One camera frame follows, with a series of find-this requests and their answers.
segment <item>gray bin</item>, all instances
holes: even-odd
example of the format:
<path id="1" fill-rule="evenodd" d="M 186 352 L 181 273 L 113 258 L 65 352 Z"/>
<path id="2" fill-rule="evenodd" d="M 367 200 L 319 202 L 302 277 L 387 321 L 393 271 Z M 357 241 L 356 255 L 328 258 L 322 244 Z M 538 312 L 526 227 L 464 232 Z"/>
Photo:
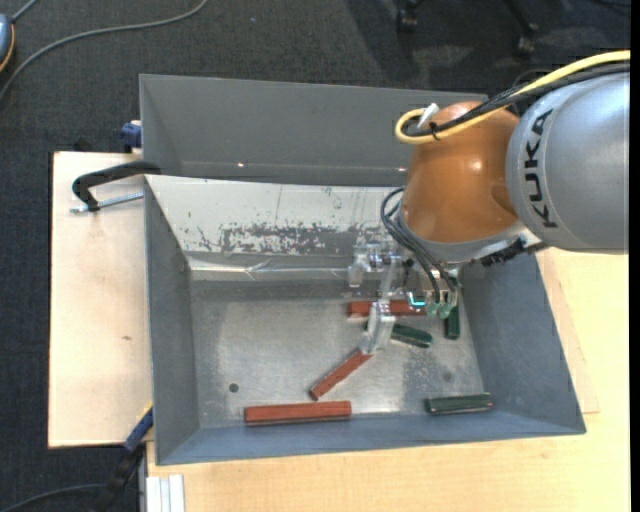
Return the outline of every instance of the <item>gray bin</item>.
<path id="1" fill-rule="evenodd" d="M 392 343 L 331 391 L 327 400 L 352 400 L 350 420 L 244 425 L 244 406 L 310 401 L 309 387 L 359 342 L 363 324 L 346 318 L 346 304 L 372 298 L 376 283 L 351 290 L 344 270 L 363 226 L 377 233 L 376 242 L 389 243 L 371 213 L 385 190 L 371 187 L 403 182 L 399 169 L 408 166 L 411 148 L 393 139 L 394 118 L 416 105 L 470 96 L 149 76 L 141 89 L 145 160 L 197 178 L 153 176 L 145 185 L 159 464 L 585 431 L 536 260 L 528 256 L 463 269 L 460 339 L 447 340 L 437 320 L 403 320 L 431 332 L 432 346 Z M 354 202 L 358 191 L 361 203 Z M 299 204 L 286 198 L 302 192 L 315 206 L 294 215 Z M 276 200 L 282 216 L 249 223 L 251 208 L 264 212 Z M 240 238 L 225 246 L 236 212 L 245 221 L 231 227 L 252 229 L 238 229 Z M 287 230 L 292 225 L 322 236 L 301 251 L 294 243 L 300 230 Z M 271 235 L 281 230 L 292 243 L 256 244 L 256 226 Z M 426 412 L 428 398 L 483 391 L 493 397 L 491 412 Z"/>

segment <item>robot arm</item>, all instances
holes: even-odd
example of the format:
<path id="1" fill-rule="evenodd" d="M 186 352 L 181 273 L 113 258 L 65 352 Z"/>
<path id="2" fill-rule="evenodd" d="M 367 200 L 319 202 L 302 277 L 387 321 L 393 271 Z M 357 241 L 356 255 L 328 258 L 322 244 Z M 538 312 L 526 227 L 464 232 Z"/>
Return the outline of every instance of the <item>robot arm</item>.
<path id="1" fill-rule="evenodd" d="M 426 132 L 410 133 L 423 109 L 405 114 L 396 135 L 416 148 L 396 216 L 403 235 L 448 264 L 536 242 L 628 250 L 629 59 L 591 57 L 452 105 Z M 504 109 L 531 95 L 542 97 L 520 120 Z"/>

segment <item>black cable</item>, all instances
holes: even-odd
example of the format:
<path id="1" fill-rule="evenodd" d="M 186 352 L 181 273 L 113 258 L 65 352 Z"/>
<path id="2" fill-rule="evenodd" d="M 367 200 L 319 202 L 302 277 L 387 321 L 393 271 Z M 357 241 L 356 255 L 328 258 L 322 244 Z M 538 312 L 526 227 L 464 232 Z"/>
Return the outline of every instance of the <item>black cable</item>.
<path id="1" fill-rule="evenodd" d="M 592 78 L 598 78 L 601 76 L 621 73 L 624 71 L 628 71 L 631 68 L 631 64 L 629 62 L 620 62 L 614 64 L 601 64 L 598 66 L 594 66 L 584 71 L 579 71 L 568 75 L 564 78 L 560 78 L 554 82 L 549 84 L 541 85 L 530 89 L 528 91 L 521 91 L 524 86 L 514 86 L 510 89 L 507 89 L 500 94 L 490 98 L 489 100 L 481 103 L 477 107 L 469 110 L 465 114 L 452 119 L 451 121 L 447 121 L 440 125 L 431 126 L 429 130 L 422 130 L 418 132 L 412 133 L 410 136 L 413 137 L 421 137 L 423 135 L 434 135 L 434 129 L 437 131 L 446 131 L 449 130 L 459 124 L 466 123 L 471 119 L 479 117 L 483 114 L 492 112 L 499 108 L 511 105 L 513 103 L 517 103 L 519 101 L 529 99 L 529 98 L 537 98 L 544 94 L 548 94 L 551 91 L 556 89 L 560 89 L 562 87 L 566 87 L 567 85 L 572 85 L 578 82 L 583 82 L 585 80 L 590 80 Z"/>
<path id="2" fill-rule="evenodd" d="M 138 444 L 132 452 L 126 451 L 113 475 L 94 499 L 89 512 L 106 512 L 133 478 L 144 457 L 145 445 Z"/>
<path id="3" fill-rule="evenodd" d="M 387 196 L 387 198 L 390 199 L 391 197 L 400 193 L 401 191 L 404 191 L 404 187 L 394 190 L 389 196 Z M 399 206 L 400 206 L 400 202 L 398 202 L 398 204 L 392 209 L 392 211 L 393 212 L 397 211 Z M 444 281 L 447 283 L 447 287 L 449 288 L 449 290 L 451 292 L 455 291 L 457 287 L 456 284 L 451 279 L 449 274 L 444 270 L 444 267 L 440 264 L 440 262 L 436 258 L 434 258 L 431 255 L 431 253 L 429 253 L 423 246 L 417 243 L 412 235 L 406 233 L 404 227 L 400 223 L 394 222 L 393 219 L 391 219 L 391 217 L 387 217 L 386 219 L 383 217 L 382 221 L 385 224 L 385 227 L 387 226 L 387 223 L 389 223 L 392 225 L 393 229 L 395 229 L 396 232 L 400 234 L 401 239 L 404 241 L 404 244 L 401 244 L 401 245 L 403 245 L 410 251 L 413 251 L 413 253 L 416 256 L 416 259 L 418 260 L 418 263 L 420 263 L 420 265 L 425 269 L 425 271 L 428 274 L 430 273 L 428 269 L 431 266 L 433 266 L 440 273 L 440 276 L 442 277 L 442 279 L 444 279 Z M 436 290 L 438 290 L 437 293 L 439 294 L 440 289 L 438 288 L 437 283 L 436 283 Z"/>
<path id="4" fill-rule="evenodd" d="M 29 499 L 16 503 L 15 505 L 11 505 L 8 508 L 2 509 L 0 510 L 0 512 L 13 512 L 15 510 L 19 510 L 23 507 L 26 507 L 27 505 L 31 505 L 32 503 L 36 503 L 37 501 L 53 498 L 61 494 L 73 494 L 76 492 L 93 492 L 98 489 L 102 489 L 103 487 L 104 486 L 102 484 L 85 484 L 85 485 L 74 485 L 72 487 L 64 487 L 62 489 L 56 489 L 54 491 L 38 494 Z"/>
<path id="5" fill-rule="evenodd" d="M 591 0 L 595 4 L 604 5 L 607 7 L 624 7 L 626 9 L 631 9 L 631 0 L 628 2 L 616 2 L 614 0 Z"/>
<path id="6" fill-rule="evenodd" d="M 511 84 L 511 88 L 520 87 L 523 83 L 527 83 L 528 80 L 525 80 L 525 78 L 528 77 L 529 75 L 539 75 L 538 78 L 540 78 L 540 76 L 548 75 L 551 72 L 552 72 L 551 69 L 546 69 L 546 68 L 531 68 L 531 69 L 527 69 L 526 71 L 523 71 L 522 73 L 520 73 L 517 77 L 515 77 L 513 79 L 513 83 Z M 511 110 L 513 111 L 513 113 L 515 115 L 520 117 L 520 115 L 521 115 L 520 107 L 518 107 L 517 103 L 513 103 L 511 105 Z"/>
<path id="7" fill-rule="evenodd" d="M 25 12 L 27 12 L 29 9 L 31 9 L 33 7 L 33 4 L 35 4 L 37 1 L 38 0 L 30 0 L 29 2 L 24 4 L 20 8 L 20 10 L 11 17 L 11 23 L 14 24 L 16 21 L 18 21 L 18 18 L 22 16 Z"/>
<path id="8" fill-rule="evenodd" d="M 158 20 L 158 21 L 150 21 L 150 22 L 146 22 L 146 23 L 136 23 L 134 25 L 122 25 L 122 26 L 119 26 L 119 27 L 100 28 L 100 29 L 97 29 L 97 30 L 90 30 L 89 32 L 82 32 L 80 34 L 75 34 L 75 35 L 72 35 L 72 36 L 69 36 L 69 37 L 65 37 L 64 39 L 59 39 L 58 41 L 55 41 L 55 42 L 51 43 L 50 45 L 47 45 L 44 48 L 41 48 L 36 53 L 31 55 L 27 60 L 25 60 L 22 64 L 20 64 L 20 66 L 13 72 L 13 74 L 9 77 L 7 82 L 4 84 L 4 87 L 2 89 L 0 89 L 0 102 L 2 102 L 2 98 L 4 97 L 4 95 L 9 90 L 9 87 L 11 87 L 11 84 L 14 82 L 14 80 L 16 78 L 18 78 L 18 76 L 27 67 L 29 67 L 31 64 L 33 64 L 33 62 L 35 62 L 37 59 L 42 57 L 44 54 L 49 53 L 50 51 L 55 50 L 56 48 L 59 48 L 59 47 L 65 45 L 67 43 L 73 43 L 73 42 L 79 41 L 81 39 L 86 39 L 88 37 L 99 36 L 99 35 L 104 35 L 104 34 L 113 34 L 113 33 L 116 33 L 116 32 L 127 32 L 127 31 L 131 31 L 131 30 L 143 30 L 143 29 L 147 29 L 147 28 L 155 28 L 155 27 L 162 27 L 162 26 L 165 26 L 165 25 L 170 25 L 172 23 L 176 23 L 178 21 L 185 20 L 185 19 L 190 18 L 191 16 L 197 14 L 198 12 L 200 12 L 200 10 L 202 10 L 202 8 L 208 2 L 209 2 L 209 0 L 202 0 L 196 7 L 194 7 L 190 11 L 188 11 L 188 12 L 186 12 L 184 14 L 180 14 L 178 16 L 174 16 L 173 18 L 167 18 L 167 19 Z"/>

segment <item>red stick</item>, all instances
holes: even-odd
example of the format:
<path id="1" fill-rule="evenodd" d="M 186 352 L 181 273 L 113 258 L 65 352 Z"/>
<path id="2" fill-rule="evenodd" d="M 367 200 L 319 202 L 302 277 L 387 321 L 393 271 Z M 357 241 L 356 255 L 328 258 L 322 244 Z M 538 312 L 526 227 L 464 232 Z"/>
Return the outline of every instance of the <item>red stick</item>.
<path id="1" fill-rule="evenodd" d="M 351 402 L 257 405 L 246 407 L 244 421 L 249 425 L 300 423 L 347 419 L 351 416 Z"/>
<path id="2" fill-rule="evenodd" d="M 327 393 L 333 387 L 346 379 L 360 366 L 373 357 L 373 354 L 363 354 L 360 349 L 356 350 L 349 359 L 333 370 L 329 375 L 316 384 L 309 394 L 314 400 L 318 400 L 322 395 Z"/>
<path id="3" fill-rule="evenodd" d="M 348 313 L 349 316 L 369 316 L 369 308 L 371 302 L 366 300 L 350 302 Z M 415 309 L 409 306 L 403 300 L 391 301 L 391 314 L 396 316 L 424 315 L 424 309 Z"/>

